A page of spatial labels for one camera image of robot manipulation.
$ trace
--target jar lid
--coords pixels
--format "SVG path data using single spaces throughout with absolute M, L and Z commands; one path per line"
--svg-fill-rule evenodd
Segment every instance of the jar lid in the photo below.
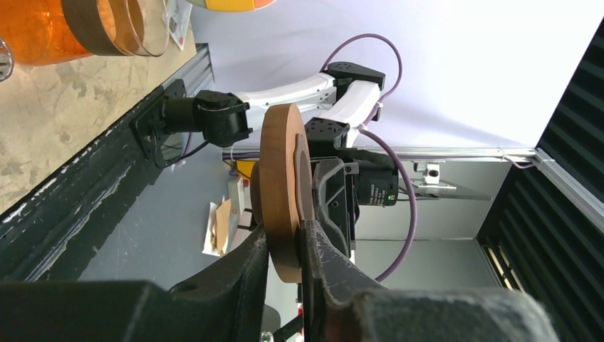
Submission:
M 15 60 L 9 45 L 0 37 L 0 82 L 11 77 Z

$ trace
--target wooden disc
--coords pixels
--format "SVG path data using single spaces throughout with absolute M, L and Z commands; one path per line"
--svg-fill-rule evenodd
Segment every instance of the wooden disc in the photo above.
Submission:
M 304 187 L 302 193 L 312 191 L 308 172 L 299 172 L 305 178 L 302 182 L 296 179 L 296 164 L 299 168 L 301 161 L 294 160 L 300 155 L 299 150 L 306 151 L 301 153 L 306 155 L 302 163 L 309 170 L 306 131 L 298 106 L 270 107 L 264 116 L 260 138 L 260 197 L 271 258 L 279 278 L 286 283 L 301 282 L 294 238 L 300 222 L 296 193 L 301 192 L 300 186 Z

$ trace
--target metal bracket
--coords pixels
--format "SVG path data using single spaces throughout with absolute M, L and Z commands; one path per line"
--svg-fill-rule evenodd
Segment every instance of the metal bracket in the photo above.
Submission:
M 418 189 L 441 189 L 441 190 L 456 190 L 457 187 L 446 182 L 438 182 L 437 184 L 426 184 L 423 178 L 421 180 L 411 180 L 413 187 Z
M 543 173 L 601 232 L 604 232 L 604 203 L 587 190 L 575 177 L 564 170 L 541 148 L 534 161 Z
M 345 164 L 341 159 L 331 158 L 312 166 L 315 218 L 321 223 L 331 244 L 349 256 L 350 225 L 347 223 L 346 182 L 343 174 Z
M 344 163 L 344 175 L 358 175 L 359 167 L 358 162 L 345 162 Z
M 260 333 L 260 342 L 274 342 L 273 334 L 269 331 L 262 331 Z
M 182 98 L 187 95 L 184 82 L 175 80 L 164 89 L 162 95 L 157 96 L 151 104 L 144 108 L 134 108 L 138 111 L 137 117 L 130 122 L 132 133 L 136 137 L 145 158 L 163 160 L 161 145 L 170 137 L 162 128 L 162 113 L 164 102 L 168 98 Z
M 450 188 L 447 184 L 440 182 L 440 164 L 438 162 L 414 162 L 413 171 L 422 173 L 422 181 L 418 184 L 419 187 Z

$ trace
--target black louvered panel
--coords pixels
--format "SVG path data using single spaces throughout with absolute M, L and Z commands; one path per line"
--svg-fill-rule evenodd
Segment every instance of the black louvered panel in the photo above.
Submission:
M 537 169 L 513 177 L 479 240 L 505 251 L 565 341 L 604 341 L 604 234 Z
M 604 28 L 579 63 L 539 147 L 604 201 Z
M 604 25 L 538 146 L 604 202 Z M 604 233 L 539 170 L 510 171 L 478 240 L 509 260 L 564 341 L 604 341 Z

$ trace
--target wooden ring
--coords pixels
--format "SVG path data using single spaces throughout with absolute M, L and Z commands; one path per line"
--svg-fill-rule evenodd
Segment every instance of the wooden ring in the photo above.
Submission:
M 260 138 L 260 197 L 271 258 L 279 278 L 286 283 L 302 281 L 296 233 L 301 221 L 298 194 L 312 204 L 312 198 L 306 198 L 312 194 L 308 156 L 306 131 L 298 106 L 270 107 L 264 116 Z M 306 203 L 300 210 L 305 219 L 314 218 L 312 205 L 309 209 Z
M 88 52 L 97 56 L 132 56 L 140 49 L 135 35 L 142 41 L 145 21 L 137 0 L 103 0 L 106 11 L 101 13 L 99 0 L 61 0 L 63 15 L 75 39 Z M 115 32 L 108 32 L 111 19 Z

